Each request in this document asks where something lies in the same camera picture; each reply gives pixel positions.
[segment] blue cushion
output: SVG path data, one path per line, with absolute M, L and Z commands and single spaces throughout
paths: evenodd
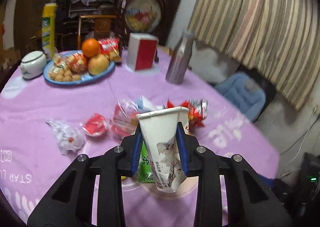
M 253 121 L 265 104 L 266 94 L 258 85 L 255 91 L 247 89 L 248 80 L 252 79 L 247 74 L 238 72 L 217 85 L 215 89 Z

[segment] striped curtain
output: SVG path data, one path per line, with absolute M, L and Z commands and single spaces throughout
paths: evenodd
M 317 0 L 197 0 L 188 28 L 256 68 L 299 110 L 319 73 L 319 23 Z

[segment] plastic wrapper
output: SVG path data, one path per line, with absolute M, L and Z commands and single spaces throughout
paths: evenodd
M 82 129 L 85 134 L 92 137 L 101 136 L 107 131 L 108 124 L 106 119 L 100 114 L 94 114 L 84 125 Z
M 207 118 L 208 113 L 208 101 L 201 99 L 190 99 L 184 101 L 179 106 L 186 107 L 189 109 L 188 119 L 189 126 L 192 128 L 204 127 L 202 121 Z M 167 108 L 175 107 L 169 100 L 167 102 Z
M 110 121 L 111 131 L 120 137 L 132 135 L 138 125 L 137 114 L 163 109 L 164 106 L 154 105 L 146 97 L 140 96 L 137 100 L 122 99 L 115 105 L 113 118 Z
M 122 99 L 115 105 L 113 112 L 113 118 L 110 122 L 111 131 L 126 137 L 132 135 L 138 125 L 138 119 L 136 115 L 139 114 L 138 106 L 135 102 L 129 99 Z
M 68 66 L 73 72 L 80 74 L 87 70 L 87 59 L 80 52 L 74 53 L 68 57 Z
M 151 103 L 143 95 L 140 96 L 137 100 L 135 100 L 135 103 L 137 104 L 138 109 L 141 113 L 147 113 L 147 112 L 152 112 L 152 111 L 164 109 L 163 105 L 155 105 L 155 104 Z
M 64 121 L 53 119 L 48 120 L 47 124 L 53 128 L 61 154 L 67 155 L 69 150 L 76 152 L 83 147 L 84 138 L 78 129 L 72 128 Z
M 119 52 L 119 38 L 108 38 L 99 40 L 100 53 L 106 55 L 110 61 L 122 62 Z
M 67 57 L 55 54 L 53 57 L 53 62 L 56 67 L 62 68 L 64 71 L 69 70 Z

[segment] paper cup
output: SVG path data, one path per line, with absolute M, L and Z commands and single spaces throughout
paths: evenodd
M 182 122 L 185 133 L 188 134 L 189 109 L 174 107 L 145 114 L 137 114 L 151 170 L 157 189 L 162 192 L 175 192 L 186 179 L 181 170 L 181 163 L 176 144 L 178 122 Z

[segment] wooden chair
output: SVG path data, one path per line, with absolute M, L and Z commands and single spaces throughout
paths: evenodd
M 81 15 L 79 16 L 78 26 L 78 49 L 81 49 L 81 20 L 94 19 L 94 35 L 95 38 L 108 38 L 110 33 L 110 26 L 113 19 L 117 18 L 116 15 Z

